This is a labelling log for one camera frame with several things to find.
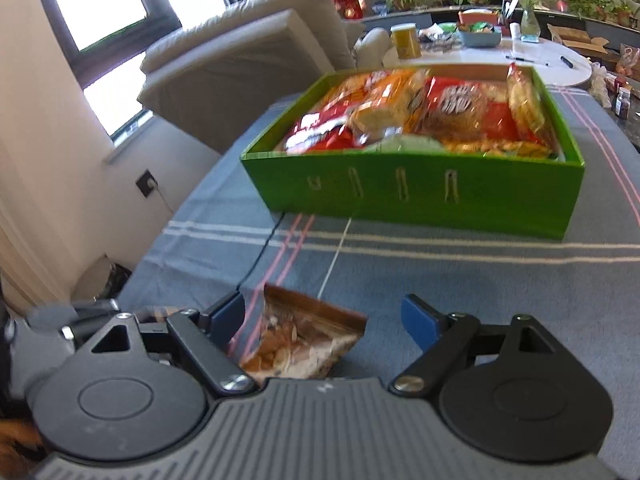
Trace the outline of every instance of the gray ribbed panel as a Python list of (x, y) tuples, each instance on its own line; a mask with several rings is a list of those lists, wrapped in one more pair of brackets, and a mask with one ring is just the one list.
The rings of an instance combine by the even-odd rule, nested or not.
[(505, 463), (469, 448), (428, 403), (377, 379), (273, 380), (223, 402), (187, 446), (154, 463), (86, 468), (49, 460), (38, 480), (614, 480), (596, 457)]

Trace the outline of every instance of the white round table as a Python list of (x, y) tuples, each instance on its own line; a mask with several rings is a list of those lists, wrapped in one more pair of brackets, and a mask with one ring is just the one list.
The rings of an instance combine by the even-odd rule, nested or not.
[[(521, 57), (532, 62), (514, 61), (507, 56)], [(569, 68), (560, 59), (564, 56), (574, 64)], [(417, 59), (398, 59), (395, 47), (382, 59), (385, 68), (398, 68), (414, 64), (510, 64), (533, 66), (546, 85), (578, 86), (591, 77), (589, 61), (559, 43), (540, 39), (540, 43), (523, 43), (502, 38), (495, 48), (456, 48), (450, 52), (423, 52)]]

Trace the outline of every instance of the blue tablecloth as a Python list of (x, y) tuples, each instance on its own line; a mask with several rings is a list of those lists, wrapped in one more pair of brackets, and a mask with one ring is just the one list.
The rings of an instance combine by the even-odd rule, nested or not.
[[(409, 292), (487, 323), (530, 312), (614, 399), (601, 457), (624, 476), (640, 475), (640, 158), (588, 94), (551, 90), (587, 164), (564, 241), (286, 215), (242, 288), (247, 317), (234, 355), (255, 345), (264, 282), (369, 316), (364, 338), (335, 366), (338, 376), (386, 381), (418, 357), (399, 316)], [(123, 307), (205, 308), (236, 286), (278, 217), (239, 155), (285, 106), (260, 118), (181, 206), (136, 267)]]

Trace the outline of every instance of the window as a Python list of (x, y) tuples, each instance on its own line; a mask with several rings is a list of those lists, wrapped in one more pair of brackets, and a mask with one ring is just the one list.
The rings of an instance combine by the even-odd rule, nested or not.
[(136, 100), (144, 51), (239, 0), (42, 0), (66, 60), (112, 139), (148, 114)]

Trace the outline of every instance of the yellow canister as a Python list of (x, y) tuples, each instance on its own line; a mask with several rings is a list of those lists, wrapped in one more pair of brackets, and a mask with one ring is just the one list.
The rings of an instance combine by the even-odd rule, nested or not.
[(391, 27), (391, 39), (398, 51), (398, 59), (417, 59), (421, 56), (415, 23), (400, 23)]

